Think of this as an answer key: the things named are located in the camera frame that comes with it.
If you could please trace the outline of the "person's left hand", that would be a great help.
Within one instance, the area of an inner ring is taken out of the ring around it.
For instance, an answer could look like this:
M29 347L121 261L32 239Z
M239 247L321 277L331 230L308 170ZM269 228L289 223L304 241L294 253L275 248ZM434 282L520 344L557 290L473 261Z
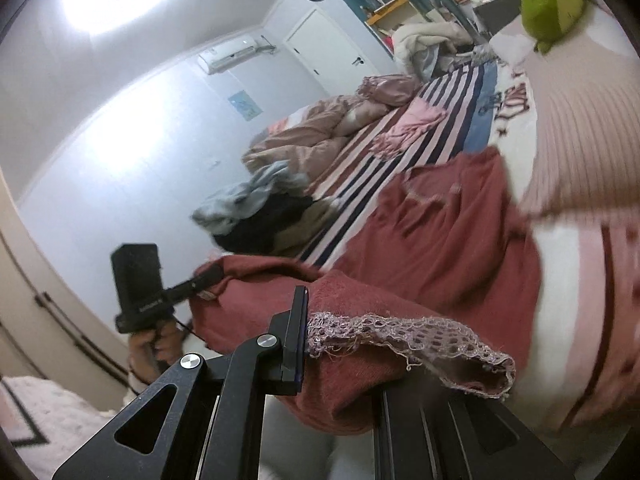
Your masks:
M149 385L183 355L183 341L191 326L176 318L158 321L153 328L128 336L128 364L132 376Z

